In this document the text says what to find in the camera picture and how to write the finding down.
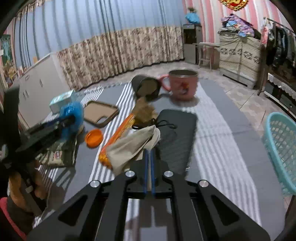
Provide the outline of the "person hand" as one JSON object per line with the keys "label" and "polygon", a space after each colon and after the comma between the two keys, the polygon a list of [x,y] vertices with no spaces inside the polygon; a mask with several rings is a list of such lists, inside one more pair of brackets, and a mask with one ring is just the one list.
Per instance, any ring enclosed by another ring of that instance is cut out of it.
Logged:
{"label": "person hand", "polygon": [[[29,163],[29,168],[32,171],[32,176],[36,185],[34,194],[39,200],[46,200],[48,192],[42,180],[42,175],[38,170],[39,167],[40,162],[38,160]],[[27,201],[28,194],[26,192],[25,182],[20,173],[17,172],[13,174],[13,176],[9,177],[9,189],[10,196],[14,204],[24,211],[32,212],[32,209]]]}

